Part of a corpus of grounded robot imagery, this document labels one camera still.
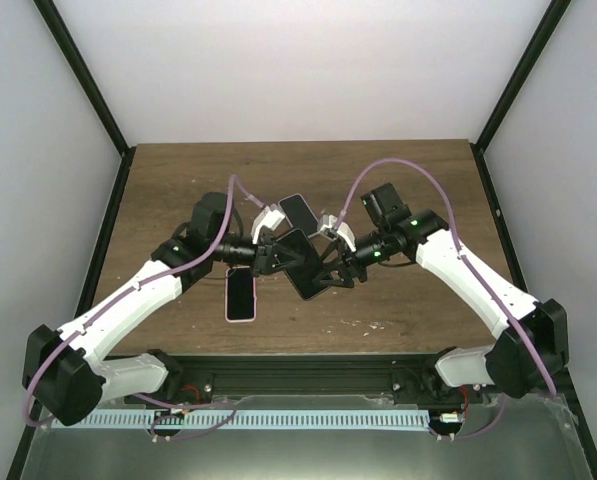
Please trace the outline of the black phone case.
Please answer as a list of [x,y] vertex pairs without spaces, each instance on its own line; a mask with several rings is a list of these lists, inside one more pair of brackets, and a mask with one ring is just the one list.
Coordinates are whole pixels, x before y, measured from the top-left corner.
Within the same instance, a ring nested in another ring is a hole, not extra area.
[[278,244],[303,258],[300,265],[287,268],[284,273],[302,300],[309,301],[329,289],[321,280],[315,281],[323,270],[323,262],[306,234],[294,228],[278,238]]

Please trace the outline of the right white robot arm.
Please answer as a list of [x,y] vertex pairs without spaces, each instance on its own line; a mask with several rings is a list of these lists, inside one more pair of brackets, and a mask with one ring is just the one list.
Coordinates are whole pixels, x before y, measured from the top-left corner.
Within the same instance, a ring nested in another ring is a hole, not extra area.
[[491,333],[491,345],[439,352],[422,378],[425,396],[436,403],[458,387],[495,386],[521,398],[546,386],[569,361],[567,314],[553,299],[541,302],[475,256],[456,238],[447,221],[426,209],[412,213],[390,183],[361,198],[375,226],[363,236],[334,215],[318,221],[318,232],[336,254],[314,275],[315,284],[351,288],[367,279],[373,264],[401,253],[447,285]]

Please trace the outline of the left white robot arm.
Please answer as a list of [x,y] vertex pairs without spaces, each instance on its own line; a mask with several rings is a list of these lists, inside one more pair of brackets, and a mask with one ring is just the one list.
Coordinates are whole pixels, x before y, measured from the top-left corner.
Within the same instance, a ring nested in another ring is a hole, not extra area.
[[176,300],[212,272],[216,262],[254,276],[270,275],[306,256],[273,237],[282,223],[310,237],[317,222],[305,206],[293,208],[290,198],[262,205],[251,233],[231,232],[242,219],[230,193],[209,192],[197,202],[189,221],[152,252],[139,271],[91,310],[57,329],[46,325],[28,337],[23,366],[23,412],[33,401],[66,426],[83,420],[101,403],[136,394],[150,394],[159,403],[174,402],[182,392],[182,368],[172,357],[152,349],[135,357],[111,360],[110,351],[151,314]]

